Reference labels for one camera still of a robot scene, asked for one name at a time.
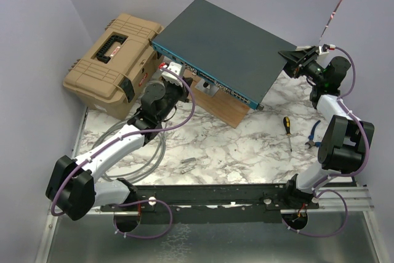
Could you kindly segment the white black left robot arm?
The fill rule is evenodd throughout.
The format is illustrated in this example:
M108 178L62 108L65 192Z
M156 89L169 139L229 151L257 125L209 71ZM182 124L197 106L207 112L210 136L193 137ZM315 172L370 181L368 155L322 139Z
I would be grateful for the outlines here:
M181 123L164 127L163 122L178 102L192 102L192 78L170 73L162 82L146 88L141 106L112 137L92 150L75 158L63 156L57 160L52 171L46 197L51 200L50 213L53 216L67 215L77 221L92 208L117 205L122 210L130 210L136 202L132 184L123 177L107 183L99 179L126 155L139 150L157 135L177 129Z

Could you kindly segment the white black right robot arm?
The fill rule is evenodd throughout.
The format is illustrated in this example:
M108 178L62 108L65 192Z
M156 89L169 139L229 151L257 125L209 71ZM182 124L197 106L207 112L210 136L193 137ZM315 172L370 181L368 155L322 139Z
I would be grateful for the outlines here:
M281 199L289 208L316 200L316 191L337 177L360 173L369 158L374 125L355 116L344 104L340 85L355 64L349 53L334 57L326 67L318 56L337 46L325 44L295 51L280 51L286 60L285 73L291 78L305 76L312 85L310 101L329 122L318 146L317 161L286 182Z

